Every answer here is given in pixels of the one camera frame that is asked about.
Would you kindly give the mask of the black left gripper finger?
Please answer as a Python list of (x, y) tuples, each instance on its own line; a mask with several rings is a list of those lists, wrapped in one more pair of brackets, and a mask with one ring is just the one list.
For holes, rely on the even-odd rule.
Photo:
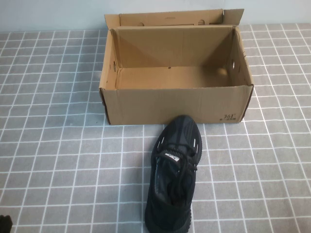
[(10, 233), (13, 222), (9, 215), (0, 215), (0, 233)]

